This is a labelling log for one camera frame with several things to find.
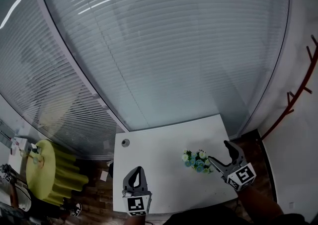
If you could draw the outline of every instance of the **dark wood floor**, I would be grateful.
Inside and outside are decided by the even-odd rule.
[[[272,191],[266,164],[260,146],[255,140],[244,138],[235,141],[243,150],[247,162],[251,162],[257,174],[253,186],[264,195],[272,198]],[[110,176],[107,181],[101,181],[102,171],[108,171],[105,161],[78,160],[77,165],[82,174],[89,177],[89,183],[82,192],[73,192],[72,201],[79,201],[83,205],[83,211],[78,218],[69,217],[65,222],[62,220],[52,221],[55,225],[122,225],[127,218],[126,213],[113,211],[112,206],[112,186],[113,180]],[[244,208],[237,206],[237,200],[231,200],[224,205],[236,211],[237,215],[250,221]],[[170,214],[148,215],[147,220],[155,225],[164,224],[169,219]]]

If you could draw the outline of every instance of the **shoe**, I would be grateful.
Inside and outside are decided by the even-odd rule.
[[[77,217],[77,216],[80,215],[81,210],[82,210],[82,205],[81,205],[81,203],[78,202],[78,203],[75,205],[75,207],[70,210],[70,212],[71,212],[71,215],[72,215],[72,216]]]

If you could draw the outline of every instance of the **round table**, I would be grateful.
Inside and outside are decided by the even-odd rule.
[[[71,191],[82,191],[88,183],[88,177],[80,175],[80,169],[74,166],[76,158],[64,152],[64,149],[51,141],[41,140],[36,144],[42,148],[43,167],[34,164],[29,157],[26,165],[26,181],[29,190],[39,200],[59,206],[63,198],[71,198]],[[33,157],[39,154],[31,152]]]

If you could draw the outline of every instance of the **person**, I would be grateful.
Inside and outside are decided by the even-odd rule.
[[[298,224],[305,225],[305,219],[298,214],[283,214],[277,203],[262,195],[252,186],[237,192],[238,199],[242,202],[247,213],[255,224]],[[131,216],[124,225],[144,225],[146,216]],[[205,208],[193,209],[183,213],[174,214],[165,225],[193,225],[193,224],[249,224],[243,218],[238,217],[235,212],[223,205],[215,205]]]
[[[82,210],[81,203],[74,206],[58,207],[37,199],[30,190],[20,187],[13,178],[10,182],[0,177],[0,202],[15,208],[21,217],[62,218],[78,216]]]

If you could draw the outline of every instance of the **flower bouquet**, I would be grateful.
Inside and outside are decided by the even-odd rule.
[[[182,160],[184,161],[184,165],[186,167],[192,167],[199,173],[203,172],[205,174],[210,174],[213,172],[208,156],[203,150],[198,150],[197,152],[184,150]]]

